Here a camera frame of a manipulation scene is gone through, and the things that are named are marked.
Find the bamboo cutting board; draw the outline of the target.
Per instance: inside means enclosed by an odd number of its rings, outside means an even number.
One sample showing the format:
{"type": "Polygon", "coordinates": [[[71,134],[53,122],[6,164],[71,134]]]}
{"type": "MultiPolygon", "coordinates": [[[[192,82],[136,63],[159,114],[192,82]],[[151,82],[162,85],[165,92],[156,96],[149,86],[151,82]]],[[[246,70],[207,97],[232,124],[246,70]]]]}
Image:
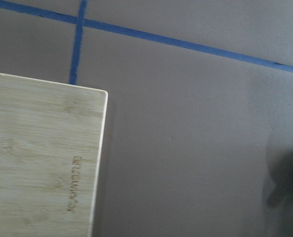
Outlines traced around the bamboo cutting board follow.
{"type": "Polygon", "coordinates": [[[92,236],[107,101],[0,73],[0,237],[92,236]]]}

